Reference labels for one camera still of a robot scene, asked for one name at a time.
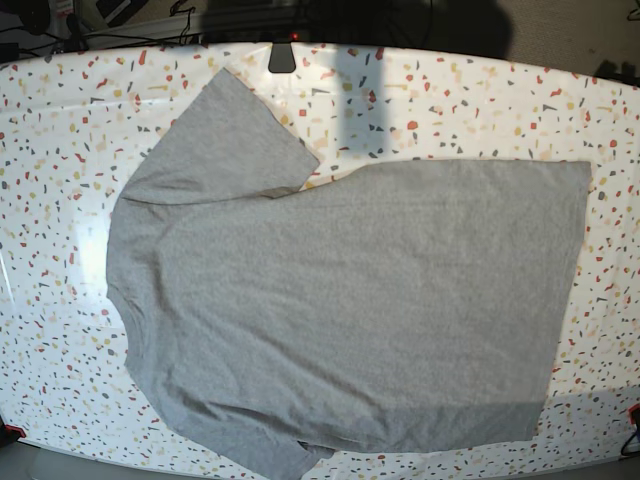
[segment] gray t-shirt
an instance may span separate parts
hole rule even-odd
[[[280,196],[316,163],[221,72],[125,187],[108,295],[162,419],[274,480],[530,439],[589,164],[398,162]]]

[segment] white speckled table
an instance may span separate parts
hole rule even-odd
[[[318,157],[306,188],[393,160],[593,165],[587,231],[533,441],[432,454],[341,452],[308,478],[490,477],[615,456],[630,432],[625,410],[640,399],[639,92],[435,52],[293,48],[291,75],[268,72],[265,44],[87,52],[0,67],[5,421],[36,445],[105,461],[252,476],[158,419],[123,367],[127,338],[105,297],[118,193],[225,67]]]

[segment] t-shirt sleeve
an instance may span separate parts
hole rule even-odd
[[[317,165],[301,140],[282,127],[258,97],[221,70],[149,153],[121,195],[176,205],[292,193]]]

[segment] red clip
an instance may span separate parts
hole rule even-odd
[[[25,438],[27,436],[26,433],[24,433],[24,430],[21,429],[20,427],[14,427],[12,425],[5,425],[4,428],[6,430],[12,430],[14,432],[18,432],[20,434],[20,438]]]

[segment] red speckle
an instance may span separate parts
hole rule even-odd
[[[320,75],[320,80],[324,80],[325,78],[333,77],[335,74],[336,74],[336,70],[335,70],[335,68],[332,68],[328,72],[324,72],[322,75]]]

